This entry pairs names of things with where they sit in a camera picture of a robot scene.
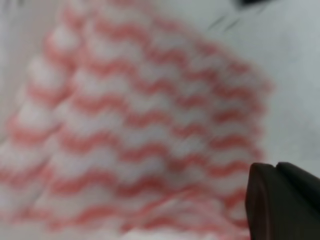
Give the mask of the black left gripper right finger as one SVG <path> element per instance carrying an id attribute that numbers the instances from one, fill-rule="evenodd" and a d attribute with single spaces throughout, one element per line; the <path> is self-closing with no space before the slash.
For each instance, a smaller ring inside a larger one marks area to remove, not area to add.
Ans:
<path id="1" fill-rule="evenodd" d="M 288 180 L 297 193 L 319 213 L 320 179 L 288 162 L 279 162 L 276 169 Z"/>

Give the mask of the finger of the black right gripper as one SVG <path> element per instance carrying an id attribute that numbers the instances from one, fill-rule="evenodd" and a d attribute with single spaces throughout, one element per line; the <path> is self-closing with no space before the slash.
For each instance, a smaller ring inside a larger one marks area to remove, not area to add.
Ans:
<path id="1" fill-rule="evenodd" d="M 232 0 L 232 3 L 238 10 L 244 10 L 251 7 L 262 6 L 266 4 L 268 0 Z"/>

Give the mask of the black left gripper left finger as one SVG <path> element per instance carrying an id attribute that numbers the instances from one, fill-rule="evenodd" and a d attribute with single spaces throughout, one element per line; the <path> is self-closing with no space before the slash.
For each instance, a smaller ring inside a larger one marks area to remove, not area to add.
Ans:
<path id="1" fill-rule="evenodd" d="M 245 209 L 253 240 L 318 240 L 320 212 L 266 163 L 250 167 Z"/>

